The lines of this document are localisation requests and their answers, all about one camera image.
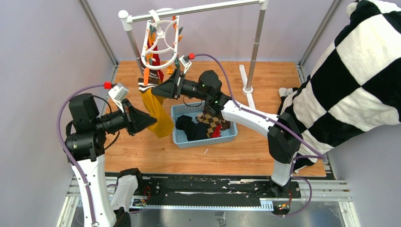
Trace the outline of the mustard yellow sock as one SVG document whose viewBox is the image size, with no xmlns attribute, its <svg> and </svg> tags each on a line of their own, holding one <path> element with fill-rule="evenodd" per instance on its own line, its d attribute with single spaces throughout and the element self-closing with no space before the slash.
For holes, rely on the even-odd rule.
<svg viewBox="0 0 401 227">
<path fill-rule="evenodd" d="M 150 73 L 150 70 L 147 68 L 143 70 L 143 77 L 138 78 L 142 102 L 150 116 L 157 120 L 157 122 L 149 126 L 148 129 L 158 138 L 169 136 L 174 127 L 170 116 L 163 109 L 164 98 L 152 93 L 152 89 L 157 87 L 160 83 L 159 77 Z"/>
</svg>

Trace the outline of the light blue plastic basket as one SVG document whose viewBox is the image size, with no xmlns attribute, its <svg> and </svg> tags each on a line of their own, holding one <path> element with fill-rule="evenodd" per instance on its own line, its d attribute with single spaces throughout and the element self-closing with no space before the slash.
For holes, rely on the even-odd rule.
<svg viewBox="0 0 401 227">
<path fill-rule="evenodd" d="M 204 105 L 204 102 L 189 103 L 188 105 L 173 105 L 170 109 L 173 123 L 175 123 L 178 117 L 182 115 L 189 116 L 192 118 L 192 121 L 194 123 L 198 123 L 196 121 L 196 117 L 198 116 L 198 114 L 202 113 L 202 111 L 204 110 Z M 178 148 L 190 148 L 196 146 L 231 142 L 234 140 L 237 134 L 238 129 L 236 123 L 230 122 L 229 129 L 222 131 L 220 137 L 217 138 L 188 141 L 185 132 L 183 130 L 176 129 L 175 127 L 173 128 L 172 137 L 174 143 L 178 146 Z"/>
</svg>

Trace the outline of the black sock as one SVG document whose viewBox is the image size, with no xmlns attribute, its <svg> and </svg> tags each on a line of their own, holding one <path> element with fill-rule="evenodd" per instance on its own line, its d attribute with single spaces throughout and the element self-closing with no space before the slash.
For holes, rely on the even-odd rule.
<svg viewBox="0 0 401 227">
<path fill-rule="evenodd" d="M 187 135 L 187 140 L 188 141 L 196 141 L 196 140 L 205 140 L 208 139 L 207 137 L 207 133 L 208 133 L 208 126 L 204 123 L 197 123 L 194 124 L 188 133 L 186 133 Z"/>
<path fill-rule="evenodd" d="M 192 134 L 195 131 L 196 123 L 192 121 L 192 117 L 182 115 L 177 118 L 175 128 L 184 131 L 186 134 Z"/>
</svg>

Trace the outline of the brown argyle sock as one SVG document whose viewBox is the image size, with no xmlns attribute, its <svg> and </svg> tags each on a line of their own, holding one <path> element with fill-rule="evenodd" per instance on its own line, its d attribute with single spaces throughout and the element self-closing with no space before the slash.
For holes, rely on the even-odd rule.
<svg viewBox="0 0 401 227">
<path fill-rule="evenodd" d="M 217 117 L 212 117 L 210 114 L 208 113 L 199 113 L 196 116 L 196 120 L 198 122 L 204 123 L 208 126 L 208 133 L 207 133 L 207 137 L 211 139 L 211 135 L 213 133 L 213 131 L 215 130 L 215 128 L 221 124 L 222 128 L 221 128 L 221 136 L 222 136 L 222 132 L 225 130 L 230 129 L 231 127 L 231 123 L 223 120 L 223 119 L 219 119 Z"/>
</svg>

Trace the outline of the red snowflake christmas sock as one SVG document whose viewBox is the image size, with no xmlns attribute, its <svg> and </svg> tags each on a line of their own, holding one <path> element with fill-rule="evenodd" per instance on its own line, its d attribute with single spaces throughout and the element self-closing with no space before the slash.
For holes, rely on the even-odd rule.
<svg viewBox="0 0 401 227">
<path fill-rule="evenodd" d="M 212 133 L 212 135 L 211 135 L 210 137 L 211 137 L 211 138 L 218 138 L 218 137 L 220 137 L 220 136 L 221 136 L 221 128 L 222 128 L 221 124 L 218 125 L 218 126 L 215 128 L 215 130 L 213 131 L 213 133 Z"/>
</svg>

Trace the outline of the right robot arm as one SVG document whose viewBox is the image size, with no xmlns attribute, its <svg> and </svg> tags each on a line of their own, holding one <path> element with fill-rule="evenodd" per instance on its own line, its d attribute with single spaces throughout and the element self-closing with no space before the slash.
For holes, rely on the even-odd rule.
<svg viewBox="0 0 401 227">
<path fill-rule="evenodd" d="M 212 116 L 235 122 L 265 136 L 270 156 L 274 159 L 269 190 L 275 197 L 289 192 L 296 153 L 303 140 L 291 115 L 269 114 L 237 102 L 221 91 L 222 82 L 213 70 L 203 72 L 198 81 L 185 79 L 175 70 L 172 76 L 152 89 L 152 94 L 178 99 L 187 96 L 204 101 L 204 109 Z"/>
</svg>

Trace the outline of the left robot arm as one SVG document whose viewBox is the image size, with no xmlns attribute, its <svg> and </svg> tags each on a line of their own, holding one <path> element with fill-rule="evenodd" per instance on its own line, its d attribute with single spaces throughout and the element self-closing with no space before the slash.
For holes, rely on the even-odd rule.
<svg viewBox="0 0 401 227">
<path fill-rule="evenodd" d="M 75 163 L 71 168 L 78 180 L 86 227 L 126 227 L 130 195 L 144 192 L 145 183 L 138 169 L 122 171 L 117 198 L 110 201 L 105 179 L 105 141 L 107 134 L 126 129 L 134 136 L 157 122 L 156 118 L 122 100 L 122 110 L 100 116 L 94 95 L 84 93 L 69 101 L 72 121 L 66 126 L 65 145 Z"/>
</svg>

